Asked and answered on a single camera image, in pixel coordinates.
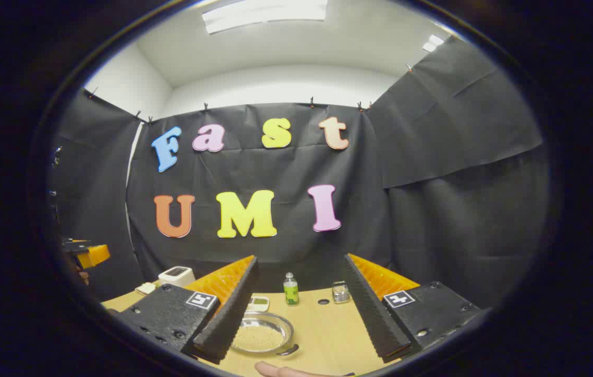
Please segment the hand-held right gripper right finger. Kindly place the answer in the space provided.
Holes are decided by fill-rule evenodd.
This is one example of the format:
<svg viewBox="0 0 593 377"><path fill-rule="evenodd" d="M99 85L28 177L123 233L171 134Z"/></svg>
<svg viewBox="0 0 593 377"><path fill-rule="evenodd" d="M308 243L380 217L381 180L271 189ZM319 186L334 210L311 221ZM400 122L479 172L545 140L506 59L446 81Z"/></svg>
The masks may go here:
<svg viewBox="0 0 593 377"><path fill-rule="evenodd" d="M344 281L385 363L444 341L483 311L441 282L420 285L351 253L344 261Z"/></svg>

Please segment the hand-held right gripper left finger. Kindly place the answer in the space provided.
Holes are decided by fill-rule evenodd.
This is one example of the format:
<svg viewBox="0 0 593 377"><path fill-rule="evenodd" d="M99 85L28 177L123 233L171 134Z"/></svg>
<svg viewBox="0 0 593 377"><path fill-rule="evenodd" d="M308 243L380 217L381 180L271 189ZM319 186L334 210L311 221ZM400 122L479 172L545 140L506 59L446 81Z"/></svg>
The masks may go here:
<svg viewBox="0 0 593 377"><path fill-rule="evenodd" d="M236 337L258 270L257 258L248 256L185 288L163 283L115 317L163 348L220 363Z"/></svg>

